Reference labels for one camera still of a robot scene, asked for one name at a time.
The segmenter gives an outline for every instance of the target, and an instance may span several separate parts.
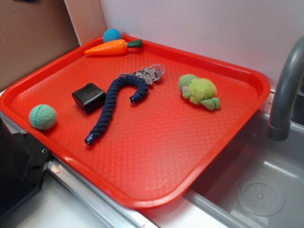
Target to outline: metal keys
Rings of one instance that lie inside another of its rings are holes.
[[[160,80],[161,76],[165,73],[166,67],[163,64],[155,64],[140,71],[128,74],[119,74],[121,76],[134,75],[142,78],[148,85]]]

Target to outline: faucet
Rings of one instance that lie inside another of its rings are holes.
[[[291,50],[281,73],[270,111],[267,135],[288,138],[291,120],[304,125],[304,36]]]

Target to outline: sink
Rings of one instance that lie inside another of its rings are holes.
[[[268,119],[258,111],[186,194],[228,227],[304,226],[304,128],[275,142]]]

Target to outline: red tray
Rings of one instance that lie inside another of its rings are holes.
[[[84,55],[101,43],[102,38],[95,39],[17,82],[1,96],[0,109],[128,207],[155,207],[182,195],[270,93],[269,82],[256,71],[148,41],[124,55]],[[146,99],[131,104],[136,88],[122,89],[108,130],[93,146],[86,145],[101,108],[86,114],[71,94],[91,82],[107,91],[119,73],[153,64],[164,64],[166,72]],[[184,74],[210,79],[221,108],[208,111],[182,98],[178,80]],[[57,112],[57,123],[48,131],[29,123],[31,109],[39,104]]]

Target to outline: orange carrot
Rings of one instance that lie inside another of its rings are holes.
[[[103,43],[85,51],[87,55],[118,55],[127,52],[128,48],[141,48],[143,42],[141,39],[132,42],[126,42],[124,39],[117,39]]]

